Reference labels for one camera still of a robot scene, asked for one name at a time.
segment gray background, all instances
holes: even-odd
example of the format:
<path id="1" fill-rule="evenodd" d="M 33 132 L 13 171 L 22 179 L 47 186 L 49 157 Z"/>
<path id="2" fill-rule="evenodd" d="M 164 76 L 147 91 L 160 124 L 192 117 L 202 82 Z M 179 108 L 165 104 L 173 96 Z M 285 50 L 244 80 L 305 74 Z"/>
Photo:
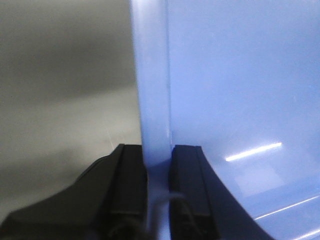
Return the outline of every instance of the gray background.
<path id="1" fill-rule="evenodd" d="M 0 222 L 140 144 L 126 0 L 0 2 Z"/>

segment gray wall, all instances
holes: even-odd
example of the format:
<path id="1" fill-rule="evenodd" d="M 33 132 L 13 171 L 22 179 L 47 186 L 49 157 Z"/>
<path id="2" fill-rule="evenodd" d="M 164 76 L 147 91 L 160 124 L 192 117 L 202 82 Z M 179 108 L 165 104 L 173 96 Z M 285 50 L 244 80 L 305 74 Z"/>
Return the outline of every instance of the gray wall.
<path id="1" fill-rule="evenodd" d="M 0 2 L 0 222 L 140 144 L 126 0 Z"/>

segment vertical plastic divider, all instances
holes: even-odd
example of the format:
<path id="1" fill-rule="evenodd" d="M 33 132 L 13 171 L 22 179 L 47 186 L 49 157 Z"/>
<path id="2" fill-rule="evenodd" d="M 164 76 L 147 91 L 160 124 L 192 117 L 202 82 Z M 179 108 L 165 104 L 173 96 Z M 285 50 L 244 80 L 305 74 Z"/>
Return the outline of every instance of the vertical plastic divider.
<path id="1" fill-rule="evenodd" d="M 131 26 L 140 110 L 143 161 L 148 172 L 146 226 L 154 202 L 169 193 L 171 161 L 167 1 L 131 0 Z M 170 239 L 168 204 L 157 220 L 159 240 Z"/>

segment glossy blue surface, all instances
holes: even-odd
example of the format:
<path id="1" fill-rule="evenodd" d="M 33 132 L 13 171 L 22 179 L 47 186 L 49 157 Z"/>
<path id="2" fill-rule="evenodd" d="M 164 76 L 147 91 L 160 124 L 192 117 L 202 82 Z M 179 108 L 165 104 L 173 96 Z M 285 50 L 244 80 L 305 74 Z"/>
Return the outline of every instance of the glossy blue surface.
<path id="1" fill-rule="evenodd" d="M 148 170 L 147 226 L 150 229 L 154 202 L 169 194 L 171 104 L 167 5 L 162 0 L 132 0 L 130 10 L 143 160 Z M 168 205 L 162 208 L 158 239 L 166 240 L 170 238 Z"/>
<path id="2" fill-rule="evenodd" d="M 320 236 L 320 1 L 169 0 L 167 17 L 172 146 L 202 146 L 275 239 Z"/>

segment blue plastic sheet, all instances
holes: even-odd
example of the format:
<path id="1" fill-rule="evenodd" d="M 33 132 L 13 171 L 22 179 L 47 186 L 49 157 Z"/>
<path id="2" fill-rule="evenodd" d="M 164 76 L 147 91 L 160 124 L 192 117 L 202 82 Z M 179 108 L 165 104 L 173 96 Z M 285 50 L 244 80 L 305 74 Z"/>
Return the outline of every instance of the blue plastic sheet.
<path id="1" fill-rule="evenodd" d="M 273 238 L 320 236 L 320 1 L 131 6 L 146 164 L 202 146 Z"/>

